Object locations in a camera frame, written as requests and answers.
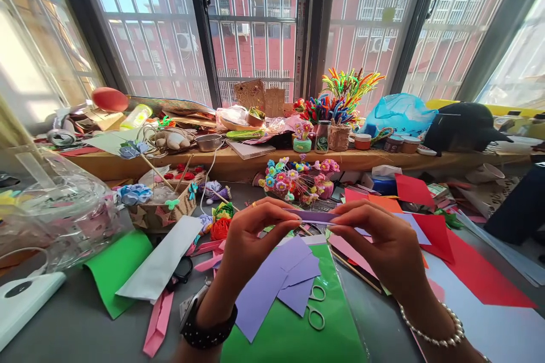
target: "blue plastic bag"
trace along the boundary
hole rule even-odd
[[[383,128],[418,137],[430,127],[436,109],[426,108],[422,99],[411,94],[393,94],[380,98],[365,122],[363,133],[375,137]]]

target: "black watch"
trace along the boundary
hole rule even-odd
[[[208,329],[200,328],[196,323],[197,311],[206,292],[208,292],[209,287],[210,281],[207,281],[201,290],[196,293],[191,300],[180,325],[180,334],[184,337],[189,346],[200,350],[211,349],[222,344],[229,337],[238,314],[237,306],[233,305],[231,316],[226,322]]]

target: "white cable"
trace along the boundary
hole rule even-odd
[[[49,254],[47,253],[46,250],[44,250],[43,248],[40,248],[40,247],[25,247],[25,248],[20,248],[18,250],[15,250],[15,251],[11,251],[11,252],[8,252],[7,254],[5,255],[2,255],[0,256],[0,260],[2,258],[6,258],[12,254],[16,254],[17,252],[23,252],[23,251],[30,251],[30,250],[33,250],[33,251],[41,251],[45,254],[45,263],[40,267],[38,268],[37,270],[35,270],[34,272],[32,272],[27,278],[33,278],[35,276],[38,276],[38,275],[42,275],[46,270],[47,270],[47,267],[49,266]]]
[[[210,165],[210,168],[208,169],[208,171],[206,172],[206,177],[204,178],[204,188],[203,188],[203,195],[202,197],[200,198],[200,210],[203,212],[203,214],[206,214],[203,210],[203,198],[204,198],[204,192],[206,191],[206,180],[208,180],[208,175],[210,174],[210,172],[212,171],[212,168],[214,167],[214,163],[216,163],[216,154],[217,154],[217,151],[220,150],[220,148],[223,146],[223,144],[225,143],[225,139],[223,140],[223,142],[221,143],[221,145],[219,145],[216,150],[214,150],[214,160],[212,161],[212,164]]]

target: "red balloon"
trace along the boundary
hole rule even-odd
[[[96,106],[106,112],[124,112],[129,106],[127,96],[113,88],[97,88],[91,98]]]

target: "scissors handle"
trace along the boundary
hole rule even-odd
[[[324,296],[322,296],[321,298],[317,297],[317,296],[314,294],[314,288],[320,289],[320,290],[322,291],[322,293],[324,294]],[[311,294],[310,294],[310,296],[309,296],[308,298],[309,298],[309,299],[312,299],[312,300],[314,300],[314,301],[319,301],[319,302],[323,301],[323,300],[325,299],[325,289],[322,288],[322,287],[319,286],[319,285],[313,285],[313,286],[312,286],[312,290],[311,290]]]
[[[311,327],[313,329],[315,329],[317,331],[321,331],[325,327],[325,318],[322,315],[322,312],[320,312],[315,307],[310,306],[310,305],[307,305],[307,308],[308,308],[308,323],[311,325]],[[316,325],[316,324],[312,323],[312,319],[311,319],[312,314],[316,314],[316,315],[318,315],[320,317],[320,320],[321,320],[320,325]]]

